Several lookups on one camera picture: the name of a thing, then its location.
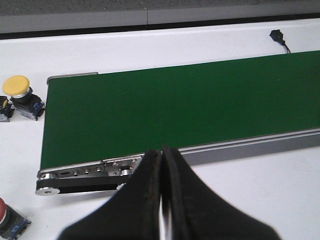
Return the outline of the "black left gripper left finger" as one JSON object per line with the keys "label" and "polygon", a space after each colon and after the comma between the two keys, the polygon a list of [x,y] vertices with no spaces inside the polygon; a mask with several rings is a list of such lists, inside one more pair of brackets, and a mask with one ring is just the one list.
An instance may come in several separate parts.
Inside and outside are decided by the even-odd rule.
{"label": "black left gripper left finger", "polygon": [[148,150],[129,181],[104,205],[66,227],[60,240],[158,240],[160,153]]}

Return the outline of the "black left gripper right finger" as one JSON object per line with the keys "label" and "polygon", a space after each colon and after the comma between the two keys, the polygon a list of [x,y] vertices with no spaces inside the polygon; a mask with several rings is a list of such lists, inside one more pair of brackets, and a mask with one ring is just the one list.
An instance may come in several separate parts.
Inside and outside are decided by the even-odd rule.
{"label": "black left gripper right finger", "polygon": [[162,147],[162,207],[170,240],[278,240],[269,225],[212,191],[181,153]]}

